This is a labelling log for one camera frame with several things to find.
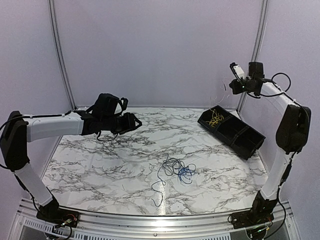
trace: wire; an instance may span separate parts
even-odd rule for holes
[[[283,218],[283,221],[282,221],[282,223],[280,224],[280,226],[279,226],[273,233],[271,233],[269,236],[265,237],[264,239],[268,239],[268,238],[270,238],[272,235],[274,235],[276,232],[278,232],[279,229],[281,229],[282,226],[283,226],[283,225],[285,224],[285,222],[286,222],[287,211],[286,211],[285,206],[280,202],[279,194],[280,194],[280,187],[278,188],[278,192],[276,193],[276,199],[277,199],[278,203],[280,204],[280,206],[283,208],[284,218]]]
[[[215,128],[219,122],[221,122],[225,117],[222,114],[217,113],[217,110],[210,109],[212,111],[212,116],[210,121],[206,121],[212,128]]]
[[[233,222],[231,222],[231,221],[229,220],[229,218],[230,218],[230,217],[231,217],[231,215],[229,215],[229,216],[228,216],[227,221],[228,221],[228,223],[230,223],[230,224],[232,224],[232,225],[233,225],[234,223],[233,223]]]
[[[65,216],[72,216],[72,217],[73,217],[73,220],[74,220],[74,221],[77,221],[77,218],[75,217],[75,215],[73,215],[73,214],[71,214],[71,213],[69,213],[69,214],[67,214],[67,215],[65,215]]]
[[[40,212],[39,208],[37,208],[37,206],[36,206],[35,197],[32,196],[31,193],[30,193],[30,195],[31,195],[33,206],[34,206],[35,210],[42,215],[42,213]]]
[[[289,86],[286,88],[286,90],[284,90],[283,92],[277,93],[277,94],[273,94],[273,95],[260,94],[261,96],[266,97],[266,98],[280,96],[280,95],[284,94],[285,92],[287,92],[287,91],[291,88],[291,83],[292,83],[292,81],[291,81],[290,77],[289,77],[287,74],[285,74],[284,72],[278,72],[278,73],[276,73],[275,75],[273,75],[272,78],[271,78],[272,84],[273,84],[275,87],[278,88],[278,86],[276,85],[277,83],[274,81],[274,78],[275,78],[276,76],[278,76],[278,75],[284,75],[284,76],[286,76],[286,77],[288,78],[288,80],[289,80]]]
[[[111,141],[115,140],[116,137],[118,137],[118,133],[115,135],[114,138],[112,138],[112,139],[110,139],[110,140],[102,140],[102,139],[99,139],[100,136],[101,136],[101,131],[98,133],[98,136],[96,137],[96,139],[97,139],[98,141],[100,141],[100,142],[111,142]]]
[[[246,93],[247,95],[249,95],[250,97],[252,97],[252,98],[254,98],[254,99],[260,99],[261,97],[259,97],[259,96],[253,96],[253,95],[251,95],[250,93]]]
[[[3,166],[1,163],[0,163],[0,167],[3,168],[3,169],[9,169],[8,167]]]
[[[68,226],[69,228],[70,228],[70,233],[69,233],[69,235],[66,237],[66,238],[57,238],[57,240],[68,240],[68,239],[70,239],[71,238],[71,235],[72,235],[72,227],[70,226],[70,225],[66,225],[66,226]]]
[[[269,220],[269,225],[266,225],[266,223],[264,224],[264,228],[262,228],[263,226],[257,226],[255,228],[250,229],[250,233],[251,235],[256,235],[256,234],[260,234],[261,232],[265,231],[264,237],[266,237],[266,235],[268,234],[269,229],[274,225],[274,223],[272,222],[272,220],[268,217],[267,218]]]
[[[53,117],[63,117],[63,116],[67,116],[70,113],[72,113],[71,110],[67,111],[66,113],[63,114],[47,114],[47,115],[33,115],[32,118],[36,119],[36,118],[53,118]]]
[[[165,155],[167,155],[166,160],[163,161],[161,167],[159,168],[158,172],[157,172],[157,177],[159,179],[159,181],[154,182],[151,185],[151,188],[153,191],[160,193],[161,195],[161,201],[159,204],[156,204],[155,200],[152,199],[154,205],[156,207],[159,207],[163,200],[164,200],[164,194],[162,193],[162,191],[156,190],[154,189],[154,185],[158,184],[158,183],[162,183],[163,186],[165,186],[167,183],[161,179],[161,177],[159,176],[160,170],[163,169],[164,173],[167,176],[172,176],[172,175],[177,175],[178,179],[180,180],[180,182],[184,183],[184,184],[191,184],[192,183],[192,176],[196,174],[196,165],[191,163],[187,166],[185,166],[185,163],[179,159],[176,158],[169,158],[169,154],[165,153]]]

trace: aluminum frame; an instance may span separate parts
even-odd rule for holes
[[[264,38],[265,32],[266,32],[266,22],[267,22],[267,16],[268,16],[268,9],[269,9],[269,0],[262,0],[259,25],[258,25],[258,30],[256,33],[251,62],[255,62],[258,60],[259,53],[261,51],[263,38]],[[238,112],[239,116],[241,115],[241,111],[245,105],[246,99],[247,99],[247,94],[244,92],[241,94],[238,106],[236,108],[236,111]]]
[[[290,205],[288,201],[283,202],[283,204],[287,212],[287,226],[291,226],[288,230],[292,230],[289,235],[292,240],[300,240],[294,231],[296,225],[293,220]],[[80,212],[80,218],[77,228],[73,229],[74,235],[71,239],[74,240],[83,239],[85,235],[87,235],[87,239],[89,239],[88,236],[100,236],[100,238],[108,237],[115,240],[202,240],[214,239],[216,236],[228,236],[228,234],[233,232],[245,230],[245,228],[234,229],[233,225],[228,222],[229,215],[234,212],[239,212],[239,210],[188,216],[137,216],[91,212],[80,209],[77,209],[77,211]],[[12,225],[9,240],[19,239],[22,228],[25,225],[25,219],[46,224],[47,227],[53,226],[52,223],[46,223],[37,219],[36,214],[37,211],[34,209],[32,201],[23,198],[18,208],[14,224]],[[280,205],[274,208],[273,214],[274,223],[282,222],[284,211]]]
[[[57,15],[56,15],[56,6],[54,0],[48,0],[48,7],[49,7],[49,15],[50,15],[50,23],[52,28],[52,36],[55,46],[55,51],[57,55],[57,60],[61,72],[61,77],[65,89],[66,96],[69,101],[70,109],[75,110],[76,109],[76,102],[75,98],[71,89],[69,76],[67,73],[67,68],[64,60],[64,55],[61,47],[61,41],[59,37],[59,31],[58,31],[58,21],[57,21]]]

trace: yellow wire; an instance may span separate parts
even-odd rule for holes
[[[212,116],[211,116],[211,121],[206,121],[206,123],[209,123],[209,125],[214,128],[216,125],[221,122],[224,118],[221,114],[217,113],[217,110],[212,110]]]

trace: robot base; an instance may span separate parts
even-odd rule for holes
[[[57,212],[58,212],[58,216],[61,216],[61,217],[57,217],[57,219],[46,218],[43,214],[41,214],[41,212],[38,212],[36,214],[36,218],[40,219],[40,220],[43,220],[43,221],[46,221],[46,222],[54,223],[54,224],[61,224],[62,220],[66,221],[66,220],[68,220],[69,216],[72,216],[72,217],[74,216],[75,220],[73,220],[69,224],[69,226],[72,227],[72,228],[76,228],[77,227],[78,222],[79,222],[79,216],[80,216],[79,212],[72,211],[72,210],[69,210],[69,209],[68,210],[67,209],[61,209],[61,208],[59,208],[57,210]]]
[[[250,215],[250,210],[234,212],[230,215],[231,216],[230,223],[233,225],[234,229],[240,229],[240,228],[251,227],[258,224],[269,223],[270,222],[269,220],[273,221],[275,219],[274,215],[271,213],[271,214],[266,214],[264,216],[261,216],[256,223],[253,223],[252,221],[250,221],[249,215]]]

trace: wire bundle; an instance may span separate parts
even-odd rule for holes
[[[209,125],[214,128],[217,126],[217,124],[219,122],[221,122],[223,119],[225,119],[225,117],[222,114],[217,113],[217,110],[214,109],[212,110],[212,116],[211,116],[211,120],[210,121],[206,121],[206,123],[209,123]]]
[[[169,158],[169,154],[165,153],[166,159],[163,161],[161,167],[159,168],[158,172],[157,172],[157,177],[159,179],[159,181],[156,181],[155,183],[153,183],[151,185],[151,188],[153,191],[160,193],[161,194],[161,202],[160,204],[156,204],[155,200],[152,199],[154,205],[156,207],[159,207],[163,200],[164,200],[164,194],[162,193],[162,191],[156,190],[154,188],[154,185],[161,183],[163,186],[165,186],[167,183],[161,179],[161,177],[159,176],[160,170],[163,169],[164,173],[167,176],[173,176],[173,175],[177,175],[178,179],[180,180],[180,182],[184,183],[184,184],[191,184],[192,183],[192,176],[196,174],[196,165],[191,163],[187,166],[185,166],[185,163],[179,159],[176,158]]]
[[[255,236],[255,235],[260,234],[263,231],[265,231],[265,236],[264,237],[266,237],[268,231],[274,225],[274,223],[272,222],[272,220],[269,217],[268,217],[268,220],[269,220],[269,225],[265,224],[265,226],[263,226],[263,227],[257,226],[257,227],[255,227],[253,229],[250,229],[251,236]]]

